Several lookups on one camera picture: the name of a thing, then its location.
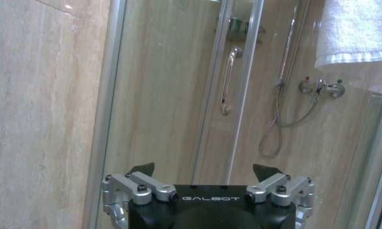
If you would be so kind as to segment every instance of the chrome handle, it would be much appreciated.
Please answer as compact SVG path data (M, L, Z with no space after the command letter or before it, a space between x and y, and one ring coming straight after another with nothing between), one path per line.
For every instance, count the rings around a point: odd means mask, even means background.
M228 56L227 68L224 71L223 88L222 88L222 96L220 96L220 112L222 112L222 115L227 115L231 111L231 108L227 106L227 93L228 93L228 88L230 88L234 62L235 62L235 58L239 58L239 57L242 57L242 48L235 46L232 48L230 56Z

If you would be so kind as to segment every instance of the marble wall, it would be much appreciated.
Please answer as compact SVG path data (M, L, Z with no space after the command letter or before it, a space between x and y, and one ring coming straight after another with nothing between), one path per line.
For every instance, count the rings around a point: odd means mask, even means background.
M81 228L108 0L0 0L0 229Z

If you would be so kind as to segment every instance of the beige tile wall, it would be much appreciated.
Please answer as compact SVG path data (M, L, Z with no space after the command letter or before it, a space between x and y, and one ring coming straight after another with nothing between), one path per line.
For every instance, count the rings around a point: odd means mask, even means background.
M0 0L3 229L81 227L108 7Z

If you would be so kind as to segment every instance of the white towel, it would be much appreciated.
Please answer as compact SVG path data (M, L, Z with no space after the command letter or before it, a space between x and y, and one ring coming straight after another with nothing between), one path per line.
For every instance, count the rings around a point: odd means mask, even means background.
M326 0L315 55L327 75L382 93L382 0Z

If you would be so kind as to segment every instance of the bolt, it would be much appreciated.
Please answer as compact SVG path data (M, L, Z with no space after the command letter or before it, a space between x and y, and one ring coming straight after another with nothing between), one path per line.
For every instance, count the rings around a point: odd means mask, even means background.
M277 193L286 193L286 192L287 192L287 188L286 188L286 186L279 185L279 186L275 188L275 191L277 191Z
M255 196L252 194L246 194L244 198L248 203L255 203Z
M147 190L146 185L138 185L138 192L144 192Z
M168 200L171 203L178 202L179 200L178 193L171 193Z

